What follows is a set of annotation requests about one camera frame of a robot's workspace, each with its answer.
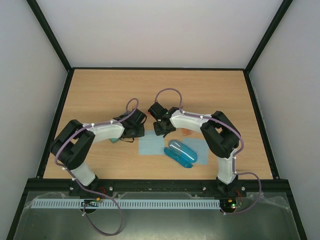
orange object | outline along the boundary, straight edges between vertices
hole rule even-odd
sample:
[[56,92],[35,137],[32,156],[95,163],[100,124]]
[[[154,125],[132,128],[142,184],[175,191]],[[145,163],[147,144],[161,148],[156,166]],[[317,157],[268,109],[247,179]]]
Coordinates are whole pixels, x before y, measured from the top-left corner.
[[183,136],[188,136],[192,134],[192,131],[186,128],[181,128]]

blue plastic container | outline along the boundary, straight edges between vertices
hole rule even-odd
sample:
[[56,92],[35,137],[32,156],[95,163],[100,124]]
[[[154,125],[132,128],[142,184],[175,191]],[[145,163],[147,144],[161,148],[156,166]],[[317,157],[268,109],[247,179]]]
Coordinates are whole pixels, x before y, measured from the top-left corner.
[[195,163],[198,160],[197,153],[178,140],[171,140],[169,142],[169,148],[181,155],[181,157],[185,158],[190,163]]
[[190,169],[193,167],[191,162],[189,162],[187,159],[185,159],[180,154],[176,153],[175,151],[173,151],[172,149],[170,149],[168,147],[164,148],[164,153],[165,153],[165,155],[167,155],[168,157],[175,160],[177,163],[179,163],[184,168]]

white wall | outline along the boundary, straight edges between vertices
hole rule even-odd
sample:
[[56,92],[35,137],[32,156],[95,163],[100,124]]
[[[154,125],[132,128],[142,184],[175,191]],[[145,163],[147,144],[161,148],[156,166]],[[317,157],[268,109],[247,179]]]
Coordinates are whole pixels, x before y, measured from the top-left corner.
[[0,7],[0,239],[35,177],[67,72],[25,0]]
[[282,0],[38,0],[73,67],[245,68]]
[[320,1],[295,0],[250,76],[280,176],[289,179],[308,239],[318,240]]

purple cable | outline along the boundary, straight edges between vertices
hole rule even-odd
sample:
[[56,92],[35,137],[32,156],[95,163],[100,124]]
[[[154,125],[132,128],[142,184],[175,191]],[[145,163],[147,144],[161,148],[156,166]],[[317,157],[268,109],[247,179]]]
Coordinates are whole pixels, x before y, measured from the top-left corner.
[[[136,105],[135,105],[135,108],[127,115],[125,116],[124,118],[118,120],[118,121],[113,121],[112,124],[117,124],[117,123],[121,123],[123,122],[124,120],[128,119],[132,114],[134,114],[134,112],[136,111],[136,109],[138,108],[138,105],[139,105],[139,100],[137,98],[132,98],[129,100],[129,102],[126,104],[126,111],[128,111],[128,106],[129,106],[129,103],[131,103],[133,100],[136,100]],[[100,122],[100,123],[97,123],[97,124],[94,124],[94,127],[99,127],[99,126],[105,126],[105,125],[109,125],[111,124],[111,120],[110,121],[106,121],[106,122]],[[58,150],[58,152],[56,153],[55,155],[55,158],[54,158],[54,163],[58,166],[61,166],[63,168],[66,168],[65,165],[61,164],[61,163],[58,163],[58,157],[59,155],[61,154],[61,152],[64,150],[64,148],[67,146],[68,143],[71,142],[72,139],[74,139],[79,133],[81,133],[82,131],[86,130],[86,129],[89,129],[89,128],[92,128],[93,126],[92,125],[87,125],[87,126],[84,126],[82,128],[80,128],[79,130],[75,131],[74,134],[72,134],[66,141],[64,144],[62,144],[61,148]],[[121,216],[121,222],[120,222],[120,226],[118,228],[117,231],[115,231],[114,233],[106,233],[106,232],[103,232],[101,230],[99,230],[93,223],[92,221],[89,219],[89,217],[85,214],[85,210],[86,210],[86,206],[83,207],[83,213],[85,214],[85,217],[88,219],[89,223],[91,224],[91,226],[93,227],[94,230],[96,230],[99,234],[101,235],[104,235],[104,236],[115,236],[117,235],[118,233],[120,233],[121,229],[122,229],[122,226],[124,224],[124,214],[119,206],[119,204],[117,203],[116,200],[114,200],[112,197],[106,195],[106,194],[103,194],[101,192],[98,192],[98,191],[92,191],[92,190],[89,190],[89,189],[86,189],[82,183],[76,178],[76,176],[69,170],[67,169],[67,172],[75,179],[75,181],[78,183],[79,187],[88,192],[88,193],[92,193],[92,194],[97,194],[97,195],[100,195],[100,196],[103,196],[107,199],[110,199],[111,201],[114,202],[114,204],[116,205],[116,207],[119,209],[119,212],[120,212],[120,216]]]
[[[179,94],[179,96],[180,96],[180,102],[179,102],[179,111],[180,111],[180,113],[182,113],[182,114],[184,114],[184,115],[186,115],[186,116],[189,116],[189,117],[200,118],[200,116],[201,116],[200,114],[197,115],[197,114],[191,114],[191,113],[187,113],[187,112],[183,113],[183,110],[182,110],[182,95],[181,95],[181,93],[180,93],[177,89],[175,89],[175,88],[169,87],[169,88],[165,88],[165,89],[159,91],[159,92],[157,93],[157,95],[155,96],[154,102],[157,102],[157,99],[158,99],[158,96],[159,96],[160,93],[162,93],[162,92],[164,92],[164,91],[167,91],[167,90],[173,90],[173,91],[175,91],[175,92],[177,92],[177,93]],[[204,119],[211,120],[211,121],[214,121],[214,122],[216,122],[217,124],[220,124],[220,125],[226,127],[227,129],[229,129],[231,132],[233,132],[233,133],[239,138],[239,140],[240,140],[240,142],[241,142],[241,147],[240,147],[239,150],[237,150],[237,151],[234,153],[233,158],[232,158],[232,171],[233,171],[233,172],[236,172],[236,163],[235,163],[235,158],[234,158],[234,157],[235,157],[238,153],[240,153],[240,152],[244,149],[244,147],[245,147],[245,143],[244,143],[243,138],[241,137],[241,135],[240,135],[236,130],[234,130],[232,127],[230,127],[229,125],[225,124],[224,122],[219,121],[219,120],[214,119],[214,118],[209,117],[209,116],[203,116],[203,118],[204,118]]]
[[258,180],[258,183],[259,183],[259,192],[258,192],[258,196],[256,197],[254,203],[249,206],[248,208],[244,209],[244,210],[241,210],[241,211],[236,211],[236,212],[225,212],[223,211],[222,208],[220,208],[221,212],[223,212],[224,215],[235,215],[235,214],[242,214],[242,213],[245,213],[247,211],[249,211],[250,209],[252,209],[256,204],[257,202],[259,201],[260,199],[260,196],[261,196],[261,191],[262,191],[262,186],[261,186],[261,181],[260,181],[260,178],[258,177],[258,175],[256,175],[255,173],[253,172],[250,172],[250,171],[247,171],[247,172],[242,172],[242,173],[237,173],[237,175],[247,175],[247,174],[251,174],[251,175],[254,175],[256,177],[256,179]]
[[[162,92],[164,92],[164,91],[167,91],[167,90],[173,90],[173,91],[175,91],[175,92],[177,92],[177,93],[179,94],[179,96],[180,96],[180,102],[179,102],[179,111],[180,111],[180,113],[182,113],[182,114],[184,114],[184,115],[186,115],[186,116],[189,116],[189,117],[200,118],[200,116],[201,116],[200,114],[199,114],[199,115],[197,115],[197,114],[191,114],[191,113],[184,112],[184,111],[182,110],[182,95],[181,95],[181,93],[180,93],[177,89],[175,89],[175,88],[169,87],[169,88],[165,88],[165,89],[159,91],[159,92],[157,93],[157,95],[155,96],[154,102],[155,102],[155,103],[157,102],[157,99],[158,99],[158,96],[159,96],[160,93],[162,93]],[[224,211],[221,209],[221,211],[223,212],[223,214],[226,214],[226,215],[233,215],[233,214],[244,213],[244,212],[250,210],[251,208],[253,208],[253,207],[256,205],[256,203],[258,202],[258,200],[259,200],[259,198],[260,198],[261,191],[262,191],[261,181],[260,181],[259,177],[258,177],[255,173],[253,173],[253,172],[236,173],[236,163],[235,163],[236,161],[235,161],[235,156],[244,149],[244,147],[245,147],[244,140],[243,140],[243,138],[241,137],[241,135],[240,135],[236,130],[234,130],[232,127],[230,127],[229,125],[225,124],[224,122],[219,121],[219,120],[214,119],[214,118],[209,117],[209,116],[203,116],[203,118],[204,118],[204,119],[211,120],[211,121],[214,121],[214,122],[216,122],[217,124],[220,124],[220,125],[226,127],[227,129],[229,129],[231,132],[233,132],[233,133],[239,138],[239,140],[240,140],[240,142],[241,142],[241,147],[240,147],[240,149],[239,149],[238,151],[236,151],[236,152],[234,153],[234,155],[233,155],[233,158],[232,158],[232,171],[233,171],[236,175],[238,175],[238,176],[240,176],[240,175],[247,175],[247,174],[254,175],[254,176],[257,178],[257,180],[258,180],[258,183],[259,183],[258,197],[256,198],[255,202],[254,202],[250,207],[248,207],[248,208],[245,209],[245,210],[238,211],[238,212],[235,212],[235,213],[227,213],[227,212],[224,212]]]
[[[126,109],[128,109],[128,105],[129,103],[131,103],[133,100],[136,100],[136,106],[135,108],[127,115],[125,116],[124,118],[120,119],[119,121],[114,121],[112,122],[112,124],[117,124],[117,123],[121,123],[123,122],[124,120],[128,119],[131,117],[132,114],[134,114],[134,112],[136,111],[136,109],[138,108],[138,105],[139,105],[139,100],[137,98],[132,98],[129,100],[129,102],[127,103],[126,105]],[[111,124],[111,121],[105,121],[105,122],[100,122],[100,123],[97,123],[97,124],[94,124],[95,127],[99,127],[99,126],[105,126],[105,125],[109,125]],[[90,125],[87,125],[87,126],[84,126],[83,128],[80,128],[79,130],[75,131],[74,134],[72,134],[66,141],[64,144],[62,144],[61,148],[58,150],[58,152],[56,153],[55,155],[55,158],[54,158],[54,163],[58,166],[61,166],[61,167],[64,167],[65,165],[61,164],[61,163],[58,163],[58,157],[59,155],[61,154],[61,152],[64,150],[64,148],[67,146],[68,143],[71,142],[72,139],[74,139],[79,133],[81,133],[82,131],[86,130],[86,129],[89,129],[89,128],[92,128],[93,126],[90,124]]]

